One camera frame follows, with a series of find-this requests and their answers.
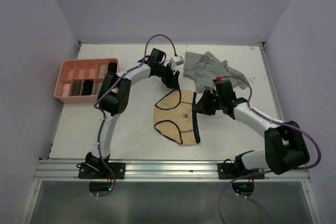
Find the beige navy-trimmed underwear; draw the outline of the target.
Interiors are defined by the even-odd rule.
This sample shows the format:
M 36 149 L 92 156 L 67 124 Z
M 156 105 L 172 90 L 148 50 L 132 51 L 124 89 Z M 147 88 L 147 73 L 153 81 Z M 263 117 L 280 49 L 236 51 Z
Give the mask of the beige navy-trimmed underwear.
M 173 90 L 160 99 L 154 105 L 154 129 L 178 145 L 198 145 L 201 138 L 197 114 L 193 112 L 196 95 L 190 90 Z

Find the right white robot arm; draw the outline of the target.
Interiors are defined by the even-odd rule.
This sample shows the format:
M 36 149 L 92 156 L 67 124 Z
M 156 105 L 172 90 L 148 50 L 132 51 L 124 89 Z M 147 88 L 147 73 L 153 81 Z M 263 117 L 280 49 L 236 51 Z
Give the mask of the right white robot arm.
M 274 120 L 255 110 L 248 100 L 236 97 L 228 80 L 216 80 L 214 84 L 215 89 L 203 93 L 193 106 L 193 112 L 214 115 L 221 110 L 233 120 L 250 127 L 264 140 L 264 150 L 241 153 L 234 161 L 224 163 L 225 169 L 246 178 L 260 169 L 269 169 L 280 175 L 309 162 L 309 152 L 296 122 Z

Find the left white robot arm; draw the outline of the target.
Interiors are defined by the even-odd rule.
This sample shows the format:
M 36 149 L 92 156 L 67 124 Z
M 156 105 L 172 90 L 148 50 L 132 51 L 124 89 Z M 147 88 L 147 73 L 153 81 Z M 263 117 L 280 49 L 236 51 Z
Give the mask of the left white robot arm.
M 165 64 L 166 53 L 153 49 L 150 55 L 123 72 L 107 73 L 98 94 L 94 108 L 102 113 L 101 123 L 94 149 L 86 156 L 86 165 L 97 178 L 104 178 L 109 168 L 110 145 L 116 123 L 129 102 L 131 87 L 138 82 L 155 76 L 159 77 L 169 89 L 179 89 L 180 72 L 173 70 L 170 63 Z

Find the grey striped underwear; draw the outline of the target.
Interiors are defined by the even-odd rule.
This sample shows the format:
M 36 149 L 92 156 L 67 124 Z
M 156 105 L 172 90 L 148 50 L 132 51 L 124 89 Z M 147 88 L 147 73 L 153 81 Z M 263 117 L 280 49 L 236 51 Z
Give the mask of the grey striped underwear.
M 198 93 L 213 89 L 213 82 L 217 77 L 222 77 L 231 82 L 233 87 L 245 89 L 248 87 L 247 78 L 240 71 L 230 67 L 226 60 L 218 60 L 211 52 L 197 54 L 187 51 L 183 66 L 183 76 L 195 82 Z

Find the black rolled cloth back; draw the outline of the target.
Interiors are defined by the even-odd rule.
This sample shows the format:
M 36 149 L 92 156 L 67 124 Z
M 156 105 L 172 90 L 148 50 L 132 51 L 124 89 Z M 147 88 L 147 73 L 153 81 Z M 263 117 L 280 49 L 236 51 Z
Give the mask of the black rolled cloth back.
M 118 64 L 116 62 L 110 62 L 108 64 L 107 73 L 117 73 L 118 72 Z

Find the black rolled cloth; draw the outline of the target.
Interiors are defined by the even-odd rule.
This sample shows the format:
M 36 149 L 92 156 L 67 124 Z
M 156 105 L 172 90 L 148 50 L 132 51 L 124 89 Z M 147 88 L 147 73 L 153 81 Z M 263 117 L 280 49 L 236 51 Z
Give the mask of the black rolled cloth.
M 107 73 L 117 73 L 118 72 L 118 64 L 116 62 L 110 62 L 108 64 Z
M 81 95 L 92 95 L 93 84 L 93 80 L 85 80 L 82 85 Z

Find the beige rolled cloth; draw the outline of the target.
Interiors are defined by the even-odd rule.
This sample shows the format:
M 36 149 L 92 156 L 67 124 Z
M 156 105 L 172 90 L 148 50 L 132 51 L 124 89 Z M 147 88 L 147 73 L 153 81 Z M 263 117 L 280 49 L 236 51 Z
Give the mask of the beige rolled cloth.
M 99 66 L 99 71 L 98 71 L 98 78 L 103 78 L 107 72 L 107 65 L 106 64 L 101 64 Z

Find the grey rolled cloth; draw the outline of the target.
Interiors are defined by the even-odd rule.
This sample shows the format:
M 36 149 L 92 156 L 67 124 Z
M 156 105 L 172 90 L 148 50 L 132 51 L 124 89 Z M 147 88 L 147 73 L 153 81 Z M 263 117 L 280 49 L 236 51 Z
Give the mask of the grey rolled cloth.
M 96 89 L 95 89 L 95 95 L 99 94 L 101 87 L 102 87 L 102 82 L 97 82 Z

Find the black rolled cloth front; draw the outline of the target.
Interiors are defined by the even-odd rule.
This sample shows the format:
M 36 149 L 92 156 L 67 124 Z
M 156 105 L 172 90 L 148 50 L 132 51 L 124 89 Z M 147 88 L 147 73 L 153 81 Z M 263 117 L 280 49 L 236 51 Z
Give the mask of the black rolled cloth front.
M 92 95 L 93 84 L 93 80 L 85 80 L 82 85 L 81 95 Z

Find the pink divided storage tray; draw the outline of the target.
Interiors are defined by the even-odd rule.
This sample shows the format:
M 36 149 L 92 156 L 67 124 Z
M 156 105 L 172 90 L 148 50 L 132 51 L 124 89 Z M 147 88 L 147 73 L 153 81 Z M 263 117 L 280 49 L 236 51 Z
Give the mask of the pink divided storage tray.
M 108 69 L 108 64 L 110 62 L 116 62 L 118 64 L 119 71 L 119 60 L 117 58 L 101 58 L 101 59 L 77 59 L 77 60 L 66 60 L 64 61 L 59 70 L 56 86 L 54 89 L 54 97 L 64 104 L 75 104 L 75 103 L 95 103 L 98 95 L 95 95 L 95 89 L 97 82 L 103 82 L 103 78 L 98 78 L 99 66 L 101 64 L 106 64 Z M 81 81 L 82 85 L 85 80 L 93 80 L 92 95 L 81 95 L 72 96 L 71 90 L 72 85 L 75 81 Z M 68 97 L 62 97 L 62 88 L 65 83 L 70 83 L 70 92 Z

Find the olive rolled cloth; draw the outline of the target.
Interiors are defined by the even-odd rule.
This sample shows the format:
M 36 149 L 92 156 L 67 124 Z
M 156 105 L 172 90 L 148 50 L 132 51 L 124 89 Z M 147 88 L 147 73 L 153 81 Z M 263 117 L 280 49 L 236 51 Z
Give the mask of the olive rolled cloth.
M 82 86 L 81 81 L 75 81 L 72 85 L 71 95 L 72 96 L 79 96 L 80 92 L 81 92 L 81 86 Z

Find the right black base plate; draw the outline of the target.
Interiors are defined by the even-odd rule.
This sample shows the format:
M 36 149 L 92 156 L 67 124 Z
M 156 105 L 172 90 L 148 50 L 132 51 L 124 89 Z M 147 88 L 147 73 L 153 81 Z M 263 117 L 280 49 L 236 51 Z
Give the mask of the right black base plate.
M 259 173 L 258 169 L 246 169 L 241 161 L 226 159 L 217 163 L 217 173 L 219 179 L 235 179 L 238 177 Z

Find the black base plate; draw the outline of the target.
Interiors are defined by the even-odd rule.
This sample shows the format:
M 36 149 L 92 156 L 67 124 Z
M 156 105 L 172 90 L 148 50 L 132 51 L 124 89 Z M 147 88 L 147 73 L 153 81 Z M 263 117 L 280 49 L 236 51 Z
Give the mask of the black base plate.
M 108 179 L 111 177 L 110 171 L 113 171 L 115 179 L 124 179 L 125 175 L 125 163 L 107 163 L 109 169 L 106 165 L 98 164 L 98 167 L 94 167 L 85 162 L 77 164 L 76 167 L 79 169 L 78 178 L 79 179 Z
M 217 163 L 217 173 L 219 179 L 235 179 L 238 177 L 259 173 L 258 169 L 246 169 L 241 161 L 226 159 Z

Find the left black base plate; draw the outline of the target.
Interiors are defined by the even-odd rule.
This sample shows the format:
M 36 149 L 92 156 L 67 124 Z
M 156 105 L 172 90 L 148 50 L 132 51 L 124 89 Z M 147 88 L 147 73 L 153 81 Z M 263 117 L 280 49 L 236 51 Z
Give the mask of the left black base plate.
M 77 164 L 76 167 L 79 169 L 78 178 L 79 179 L 108 179 L 111 177 L 110 171 L 113 171 L 115 179 L 124 179 L 125 175 L 125 163 L 107 163 L 109 169 L 106 165 L 98 164 L 98 167 L 94 167 L 85 162 Z

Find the aluminium mounting rail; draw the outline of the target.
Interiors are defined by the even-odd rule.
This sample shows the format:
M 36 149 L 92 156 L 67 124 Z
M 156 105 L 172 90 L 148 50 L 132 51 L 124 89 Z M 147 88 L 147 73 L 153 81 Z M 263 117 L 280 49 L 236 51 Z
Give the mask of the aluminium mounting rail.
M 33 179 L 36 181 L 97 181 L 107 179 L 79 179 L 77 164 L 80 159 L 40 160 Z M 154 161 L 154 160 L 113 160 L 112 163 L 125 163 L 124 179 L 118 182 L 228 182 L 219 179 L 217 163 L 220 161 Z

